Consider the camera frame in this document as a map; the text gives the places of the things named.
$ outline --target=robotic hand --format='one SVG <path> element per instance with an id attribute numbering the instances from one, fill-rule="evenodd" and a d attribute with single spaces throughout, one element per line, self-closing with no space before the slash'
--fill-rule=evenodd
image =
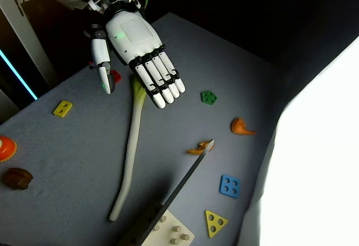
<path id="1" fill-rule="evenodd" d="M 137 0 L 90 0 L 88 4 L 108 20 L 105 28 L 100 25 L 91 28 L 92 55 L 106 93 L 111 94 L 114 90 L 106 40 L 109 39 L 125 63 L 138 75 L 157 107 L 164 108 L 166 102 L 173 103 L 185 91 L 185 86 L 165 53 L 158 34 L 141 16 L 141 4 Z"/>

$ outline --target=brown walnut-shaped object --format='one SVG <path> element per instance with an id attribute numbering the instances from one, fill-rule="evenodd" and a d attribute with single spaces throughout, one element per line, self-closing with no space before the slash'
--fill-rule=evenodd
<path id="1" fill-rule="evenodd" d="M 242 118 L 236 118 L 231 124 L 232 133 L 237 135 L 255 135 L 256 132 L 247 130 L 245 121 Z"/>
<path id="2" fill-rule="evenodd" d="M 3 178 L 3 182 L 12 189 L 25 190 L 33 179 L 30 172 L 21 168 L 9 168 Z"/>

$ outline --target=gray table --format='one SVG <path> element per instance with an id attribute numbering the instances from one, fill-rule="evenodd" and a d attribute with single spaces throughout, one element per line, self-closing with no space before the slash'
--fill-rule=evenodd
<path id="1" fill-rule="evenodd" d="M 114 245 L 151 200 L 168 198 L 196 159 L 186 149 L 209 139 L 215 148 L 169 209 L 196 235 L 193 246 L 235 243 L 272 134 L 265 114 L 271 66 L 173 14 L 153 26 L 186 92 L 164 110 L 146 99 L 132 188 L 118 221 L 107 219 L 123 172 L 132 91 L 131 71 L 113 55 L 123 79 L 110 96 L 86 68 L 0 126 L 0 135 L 18 143 L 15 156 L 0 163 L 0 175 L 21 167 L 34 176 L 24 191 L 0 184 L 0 243 Z M 205 90 L 218 96 L 214 106 L 201 102 Z M 74 105 L 65 119 L 52 115 L 63 99 Z M 235 117 L 257 135 L 232 134 Z M 240 198 L 219 193 L 223 174 L 241 180 Z M 212 239 L 206 209 L 229 219 Z"/>

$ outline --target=orange toy food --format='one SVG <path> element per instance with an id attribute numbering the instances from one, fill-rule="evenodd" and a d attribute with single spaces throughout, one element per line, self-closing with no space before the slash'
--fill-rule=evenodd
<path id="1" fill-rule="evenodd" d="M 232 133 L 237 135 L 255 135 L 255 131 L 246 129 L 245 121 L 242 118 L 236 118 L 231 124 Z"/>
<path id="2" fill-rule="evenodd" d="M 9 160 L 16 152 L 16 143 L 7 138 L 6 136 L 0 136 L 0 162 Z"/>
<path id="3" fill-rule="evenodd" d="M 187 153 L 191 153 L 194 155 L 201 155 L 201 153 L 204 151 L 204 149 L 207 147 L 207 145 L 212 141 L 212 139 L 210 141 L 205 141 L 205 142 L 201 142 L 200 144 L 198 144 L 198 148 L 196 149 L 188 149 Z"/>

